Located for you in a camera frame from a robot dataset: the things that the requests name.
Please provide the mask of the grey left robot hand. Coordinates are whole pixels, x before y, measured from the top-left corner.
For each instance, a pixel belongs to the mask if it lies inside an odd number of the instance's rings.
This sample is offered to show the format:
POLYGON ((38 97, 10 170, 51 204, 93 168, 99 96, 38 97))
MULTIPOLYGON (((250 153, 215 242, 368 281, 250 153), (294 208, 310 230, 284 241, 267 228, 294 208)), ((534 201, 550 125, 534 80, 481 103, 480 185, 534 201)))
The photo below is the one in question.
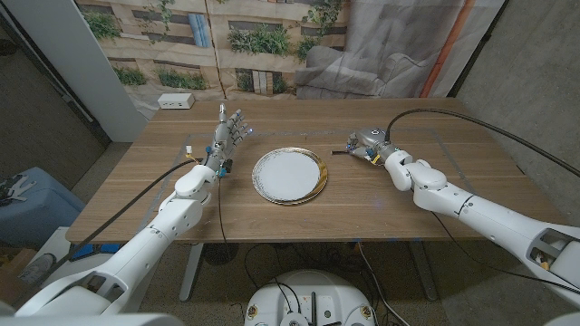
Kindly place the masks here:
POLYGON ((244 118, 242 110, 236 110, 229 116, 226 105, 224 103, 219 105, 219 123, 216 126, 211 145, 207 147, 208 155, 204 163, 206 167, 214 170, 219 177, 223 177, 231 171, 228 161, 232 158, 237 145, 253 132, 253 129, 244 122, 244 118))

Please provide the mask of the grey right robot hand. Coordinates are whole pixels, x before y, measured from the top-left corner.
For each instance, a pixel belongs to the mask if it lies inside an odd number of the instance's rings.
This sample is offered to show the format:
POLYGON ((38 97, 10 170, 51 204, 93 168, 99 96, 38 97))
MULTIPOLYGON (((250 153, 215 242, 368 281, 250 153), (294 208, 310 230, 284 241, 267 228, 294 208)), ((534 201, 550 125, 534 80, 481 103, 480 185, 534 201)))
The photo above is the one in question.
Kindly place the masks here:
POLYGON ((364 158, 373 165, 383 165, 398 149, 387 140, 383 129, 360 129, 352 133, 346 144, 349 154, 364 158))

